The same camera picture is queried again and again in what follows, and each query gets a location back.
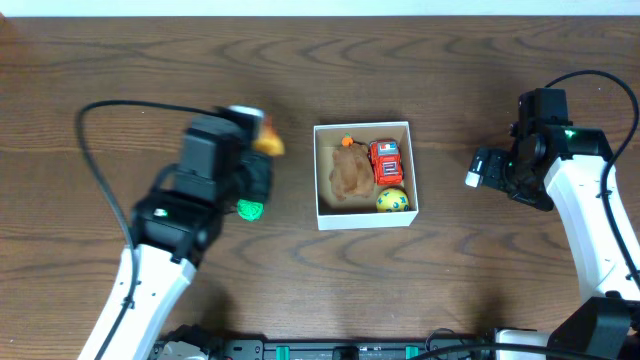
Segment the green ridged ball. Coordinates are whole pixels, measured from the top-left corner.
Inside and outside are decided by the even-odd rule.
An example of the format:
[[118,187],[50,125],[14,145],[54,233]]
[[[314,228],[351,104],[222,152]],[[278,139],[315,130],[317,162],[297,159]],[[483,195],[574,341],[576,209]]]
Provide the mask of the green ridged ball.
[[264,204],[261,202],[239,199],[236,204],[237,214],[248,222],[259,220],[264,213]]

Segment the red toy fire truck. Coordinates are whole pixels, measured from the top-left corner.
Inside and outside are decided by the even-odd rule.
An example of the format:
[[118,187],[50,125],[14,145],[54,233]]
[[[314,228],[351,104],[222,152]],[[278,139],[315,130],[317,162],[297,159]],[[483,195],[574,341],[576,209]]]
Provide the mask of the red toy fire truck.
[[369,160],[378,186],[399,185],[404,180],[402,157],[395,140],[372,141],[369,144]]

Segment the yellow letter ball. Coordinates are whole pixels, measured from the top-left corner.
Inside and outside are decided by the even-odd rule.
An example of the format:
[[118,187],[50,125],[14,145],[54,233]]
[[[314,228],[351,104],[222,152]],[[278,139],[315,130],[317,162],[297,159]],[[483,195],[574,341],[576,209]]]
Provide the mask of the yellow letter ball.
[[399,188],[387,188],[382,190],[376,200],[378,212],[405,212],[410,210],[410,201],[407,194]]

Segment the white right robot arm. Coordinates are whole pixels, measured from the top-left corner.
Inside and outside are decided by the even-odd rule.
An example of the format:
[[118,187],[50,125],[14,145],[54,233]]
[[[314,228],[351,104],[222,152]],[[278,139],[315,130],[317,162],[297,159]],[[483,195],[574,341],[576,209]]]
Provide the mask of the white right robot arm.
[[613,156],[603,131],[568,117],[561,89],[537,88],[519,98],[510,150],[477,149],[465,182],[504,192],[542,211],[557,210],[576,267],[580,307],[551,333],[496,331],[498,343],[547,347],[592,356],[639,356],[630,330],[639,316],[639,289],[627,260],[639,245],[622,205]]

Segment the brown plush bear toy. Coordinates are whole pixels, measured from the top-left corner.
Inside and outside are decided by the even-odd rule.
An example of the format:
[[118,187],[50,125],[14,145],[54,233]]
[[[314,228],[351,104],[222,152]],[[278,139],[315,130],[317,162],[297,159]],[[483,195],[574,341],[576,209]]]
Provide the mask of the brown plush bear toy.
[[338,201],[345,201],[348,197],[367,198],[373,194],[375,179],[368,155],[368,147],[356,143],[348,133],[333,151],[329,181]]

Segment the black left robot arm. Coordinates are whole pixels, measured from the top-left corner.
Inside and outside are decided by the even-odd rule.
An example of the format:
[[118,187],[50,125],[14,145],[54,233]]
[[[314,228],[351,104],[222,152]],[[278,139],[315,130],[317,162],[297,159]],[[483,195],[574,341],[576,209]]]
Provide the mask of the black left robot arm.
[[163,168],[136,203],[108,300],[80,356],[145,359],[239,200],[264,204],[272,158],[255,147],[263,111],[231,106],[195,117],[181,159]]

